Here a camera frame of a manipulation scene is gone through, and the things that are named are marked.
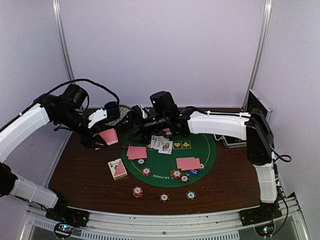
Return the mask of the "red tan chip stack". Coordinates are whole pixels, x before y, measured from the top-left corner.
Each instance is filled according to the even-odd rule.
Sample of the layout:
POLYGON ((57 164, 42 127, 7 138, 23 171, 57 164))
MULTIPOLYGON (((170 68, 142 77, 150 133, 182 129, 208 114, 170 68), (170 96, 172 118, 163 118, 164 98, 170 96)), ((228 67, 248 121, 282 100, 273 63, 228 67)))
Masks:
POLYGON ((132 189, 132 195, 135 197, 135 198, 141 198, 143 196, 143 188, 141 186, 135 186, 133 189, 132 189))

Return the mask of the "blue small blind button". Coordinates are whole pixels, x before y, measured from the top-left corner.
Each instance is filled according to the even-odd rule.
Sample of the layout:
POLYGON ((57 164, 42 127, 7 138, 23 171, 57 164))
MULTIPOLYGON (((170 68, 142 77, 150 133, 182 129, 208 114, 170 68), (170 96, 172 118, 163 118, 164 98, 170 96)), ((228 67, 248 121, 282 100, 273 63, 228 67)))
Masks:
POLYGON ((200 171, 199 171, 198 169, 191 169, 191 170, 188 171, 188 174, 189 174, 190 176, 192 176, 192 177, 198 176, 199 173, 200 173, 200 171))

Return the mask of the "red tan 5 chips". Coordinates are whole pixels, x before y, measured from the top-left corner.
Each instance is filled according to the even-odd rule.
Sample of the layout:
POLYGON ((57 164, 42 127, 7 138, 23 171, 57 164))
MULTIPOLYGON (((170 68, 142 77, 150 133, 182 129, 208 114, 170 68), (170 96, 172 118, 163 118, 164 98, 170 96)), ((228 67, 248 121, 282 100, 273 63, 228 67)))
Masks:
POLYGON ((170 176, 174 179, 180 179, 182 176, 182 172, 178 169, 174 169, 170 172, 170 176))

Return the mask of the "red-backed playing card deck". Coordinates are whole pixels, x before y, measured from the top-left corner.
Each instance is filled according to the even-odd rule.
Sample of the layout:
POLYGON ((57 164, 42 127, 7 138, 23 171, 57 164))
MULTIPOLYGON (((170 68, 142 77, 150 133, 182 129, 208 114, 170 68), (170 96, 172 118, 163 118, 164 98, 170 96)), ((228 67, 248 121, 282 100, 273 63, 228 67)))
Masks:
POLYGON ((121 158, 109 161, 107 164, 114 180, 121 179, 128 175, 125 165, 121 158))

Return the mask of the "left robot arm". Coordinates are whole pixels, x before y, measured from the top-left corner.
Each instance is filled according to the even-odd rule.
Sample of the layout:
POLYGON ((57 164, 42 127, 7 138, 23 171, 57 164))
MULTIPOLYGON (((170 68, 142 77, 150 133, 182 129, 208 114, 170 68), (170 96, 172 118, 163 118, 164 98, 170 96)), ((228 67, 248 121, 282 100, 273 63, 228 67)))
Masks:
POLYGON ((88 93, 79 85, 70 84, 59 96, 51 91, 44 93, 16 118, 0 130, 0 195, 11 195, 38 204, 47 209, 61 222, 72 218, 72 211, 53 190, 35 184, 31 180, 14 173, 5 163, 10 154, 38 129, 50 122, 64 125, 66 129, 82 136, 85 147, 94 148, 101 131, 98 123, 105 120, 108 113, 98 109, 84 117, 79 109, 88 93))

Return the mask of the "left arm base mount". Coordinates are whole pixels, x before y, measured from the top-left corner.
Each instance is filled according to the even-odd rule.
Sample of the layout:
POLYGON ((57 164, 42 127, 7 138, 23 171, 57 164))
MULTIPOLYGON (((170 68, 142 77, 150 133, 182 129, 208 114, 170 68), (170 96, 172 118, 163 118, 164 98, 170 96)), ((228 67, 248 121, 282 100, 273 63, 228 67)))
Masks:
POLYGON ((64 216, 48 210, 45 214, 47 219, 56 221, 53 233, 60 239, 69 238, 72 234, 78 233, 80 228, 85 228, 89 220, 90 213, 85 210, 67 208, 64 216))

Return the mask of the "single red-backed playing card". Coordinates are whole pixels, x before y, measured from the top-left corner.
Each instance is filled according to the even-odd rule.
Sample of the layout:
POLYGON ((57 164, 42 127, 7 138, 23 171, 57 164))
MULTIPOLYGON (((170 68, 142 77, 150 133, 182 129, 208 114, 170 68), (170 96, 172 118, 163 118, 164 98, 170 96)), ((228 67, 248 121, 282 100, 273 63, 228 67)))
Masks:
POLYGON ((146 147, 142 146, 129 146, 126 155, 129 160, 146 159, 148 157, 146 147))

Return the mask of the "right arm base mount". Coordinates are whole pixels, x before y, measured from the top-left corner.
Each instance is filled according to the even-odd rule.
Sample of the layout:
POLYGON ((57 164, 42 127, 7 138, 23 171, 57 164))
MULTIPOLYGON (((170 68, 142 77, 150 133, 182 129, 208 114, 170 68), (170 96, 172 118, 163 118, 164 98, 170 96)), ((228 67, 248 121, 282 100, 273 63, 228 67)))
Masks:
POLYGON ((271 211, 262 207, 256 207, 241 210, 239 216, 243 227, 254 225, 255 233, 259 237, 268 238, 275 233, 275 219, 282 216, 282 211, 271 211))

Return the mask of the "green 20 chip stack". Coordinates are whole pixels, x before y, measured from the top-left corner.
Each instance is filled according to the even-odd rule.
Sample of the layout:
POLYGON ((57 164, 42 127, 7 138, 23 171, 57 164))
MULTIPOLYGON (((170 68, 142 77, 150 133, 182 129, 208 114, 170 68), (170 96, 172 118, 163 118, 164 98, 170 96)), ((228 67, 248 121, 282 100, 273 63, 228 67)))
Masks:
POLYGON ((188 200, 194 200, 196 198, 196 196, 197 196, 196 193, 191 190, 186 193, 186 198, 188 200))

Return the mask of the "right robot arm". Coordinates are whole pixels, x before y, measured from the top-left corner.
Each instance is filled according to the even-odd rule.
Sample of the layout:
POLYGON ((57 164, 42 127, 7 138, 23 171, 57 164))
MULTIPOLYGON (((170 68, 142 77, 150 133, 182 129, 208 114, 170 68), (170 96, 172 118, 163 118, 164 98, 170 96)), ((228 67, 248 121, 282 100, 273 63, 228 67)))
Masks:
POLYGON ((162 113, 143 114, 137 105, 126 114, 125 120, 136 125, 132 137, 139 137, 147 143, 153 132, 169 128, 173 134, 210 134, 230 137, 246 143, 246 156, 254 166, 259 189, 260 202, 256 210, 259 220, 268 220, 275 212, 274 203, 278 197, 276 151, 274 135, 263 112, 212 112, 188 106, 182 110, 166 109, 162 113))

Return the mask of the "red tan 5 chip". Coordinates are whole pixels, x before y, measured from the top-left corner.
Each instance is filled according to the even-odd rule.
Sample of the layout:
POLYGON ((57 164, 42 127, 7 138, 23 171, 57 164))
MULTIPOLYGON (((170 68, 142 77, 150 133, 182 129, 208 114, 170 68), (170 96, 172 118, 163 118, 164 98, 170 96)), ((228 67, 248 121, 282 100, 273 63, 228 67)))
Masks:
POLYGON ((142 170, 141 170, 141 173, 144 177, 147 177, 147 176, 150 176, 151 173, 152 173, 152 170, 151 168, 149 167, 144 167, 142 170))
POLYGON ((164 137, 167 139, 170 139, 173 136, 173 134, 170 131, 165 132, 164 137))

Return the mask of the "red-backed card stack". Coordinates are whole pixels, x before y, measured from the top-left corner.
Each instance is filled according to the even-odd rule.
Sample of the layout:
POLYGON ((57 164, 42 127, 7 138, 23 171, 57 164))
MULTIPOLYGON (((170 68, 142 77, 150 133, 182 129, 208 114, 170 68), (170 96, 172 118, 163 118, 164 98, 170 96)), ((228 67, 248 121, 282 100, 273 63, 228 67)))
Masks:
POLYGON ((93 135, 93 137, 96 139, 96 142, 94 145, 94 148, 96 150, 100 148, 106 148, 110 145, 113 145, 119 142, 118 135, 114 128, 102 131, 100 133, 96 133, 93 135))

